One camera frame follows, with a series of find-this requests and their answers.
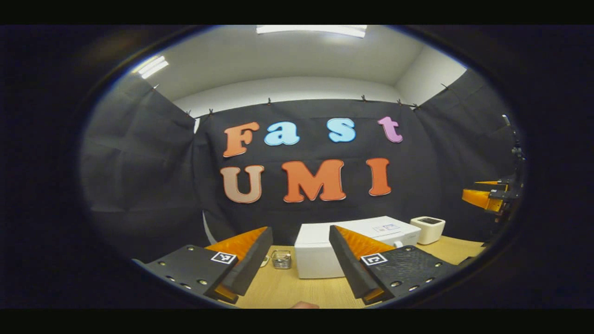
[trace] orange letter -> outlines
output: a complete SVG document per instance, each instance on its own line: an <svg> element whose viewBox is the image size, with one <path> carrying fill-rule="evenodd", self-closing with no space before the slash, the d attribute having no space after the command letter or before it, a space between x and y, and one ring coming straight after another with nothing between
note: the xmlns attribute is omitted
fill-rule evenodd
<svg viewBox="0 0 594 334"><path fill-rule="evenodd" d="M388 176L386 172L389 164L390 161L383 157L367 160L367 165L371 167L371 182L373 185L369 190L370 195L387 195L392 191L392 188L388 186Z"/></svg>
<svg viewBox="0 0 594 334"><path fill-rule="evenodd" d="M227 134L227 151L223 152L223 156L232 157L244 154L248 149L241 146L241 142L245 142L246 145L250 144L252 142L252 131L258 131L259 128L258 123L252 122L225 130Z"/></svg>
<svg viewBox="0 0 594 334"><path fill-rule="evenodd" d="M223 186L227 198L237 203L253 203L262 196L262 184L260 183L260 174L264 166L247 166L245 171L249 174L249 193L242 194L237 186L237 174L241 169L237 167L225 167L221 169L223 174Z"/></svg>
<svg viewBox="0 0 594 334"><path fill-rule="evenodd" d="M299 192L301 187L310 201L315 200L322 186L324 191L320 195L322 201L339 201L346 198L342 192L340 170L345 164L341 160L326 160L320 166L315 177L311 175L307 166L301 161L285 162L281 167L287 172L287 196L284 200L288 203L302 202L304 197Z"/></svg>

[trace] black fabric backdrop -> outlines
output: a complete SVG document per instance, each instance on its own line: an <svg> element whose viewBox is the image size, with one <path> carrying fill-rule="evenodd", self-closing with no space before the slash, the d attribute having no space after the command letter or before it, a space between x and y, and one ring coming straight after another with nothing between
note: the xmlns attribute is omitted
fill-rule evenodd
<svg viewBox="0 0 594 334"><path fill-rule="evenodd" d="M462 189L474 181L495 180L513 173L513 139L502 114L509 111L496 93L475 73L468 71L448 89L424 103L417 111L387 102L360 100L299 100L262 104L205 115L196 133L194 184L208 227L216 240L272 226L274 243L292 245L302 223L331 222L391 216L408 222L417 216L445 219L444 235L485 241L497 229L494 216L462 201ZM401 143L388 141L377 121L390 116L398 122ZM334 143L326 122L350 118L356 137ZM269 146L264 137L269 125L290 121L300 141L294 145ZM224 130L258 122L247 152L223 157L227 145ZM373 197L371 171L365 161L384 157L390 194ZM285 203L287 175L284 162L303 161L315 175L322 161L344 161L341 171L346 198ZM262 165L261 198L251 204L229 200L220 169L235 166L240 192L249 191L248 165Z"/></svg>
<svg viewBox="0 0 594 334"><path fill-rule="evenodd" d="M461 200L474 181L513 173L513 139L501 114L509 111L471 71L417 111L387 102L300 100L216 112L194 120L137 76L125 77L97 105L81 151L81 178L97 230L128 257L152 261L185 244L209 244L203 212L216 240L272 226L274 243L292 245L302 223L387 215L408 222L445 219L444 235L486 241L494 216ZM388 141L377 121L399 123L401 143ZM350 118L356 137L334 143L326 123ZM224 158L224 130L258 122L247 152ZM290 121L300 141L269 146L267 127ZM366 160L384 157L390 194L373 197ZM284 162L303 161L315 174L322 161L340 159L346 198L285 203ZM249 191L248 165L263 165L262 196L239 204L224 193L220 169L241 168L240 192Z"/></svg>

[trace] small white speaker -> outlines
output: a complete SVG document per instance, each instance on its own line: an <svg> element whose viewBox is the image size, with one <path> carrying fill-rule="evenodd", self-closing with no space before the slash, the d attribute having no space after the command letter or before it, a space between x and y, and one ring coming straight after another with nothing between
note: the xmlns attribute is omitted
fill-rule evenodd
<svg viewBox="0 0 594 334"><path fill-rule="evenodd" d="M421 229L418 243L421 245L428 245L440 239L446 221L443 219L421 216L411 219L410 224Z"/></svg>

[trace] pink letter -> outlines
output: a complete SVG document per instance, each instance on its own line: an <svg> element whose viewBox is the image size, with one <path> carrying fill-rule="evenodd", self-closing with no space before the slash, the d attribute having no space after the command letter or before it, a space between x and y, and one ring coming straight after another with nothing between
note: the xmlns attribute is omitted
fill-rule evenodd
<svg viewBox="0 0 594 334"><path fill-rule="evenodd" d="M393 122L389 116L386 116L377 122L384 127L384 132L386 133L388 140L392 143L399 143L402 141L402 136L396 133L396 128L398 127L397 122Z"/></svg>

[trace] person's finger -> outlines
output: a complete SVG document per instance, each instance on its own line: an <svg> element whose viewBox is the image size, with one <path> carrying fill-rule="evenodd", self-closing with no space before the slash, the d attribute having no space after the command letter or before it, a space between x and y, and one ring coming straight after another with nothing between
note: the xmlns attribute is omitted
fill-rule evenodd
<svg viewBox="0 0 594 334"><path fill-rule="evenodd" d="M305 301L300 301L297 304L293 305L291 308L320 308L320 306L316 304L306 303Z"/></svg>

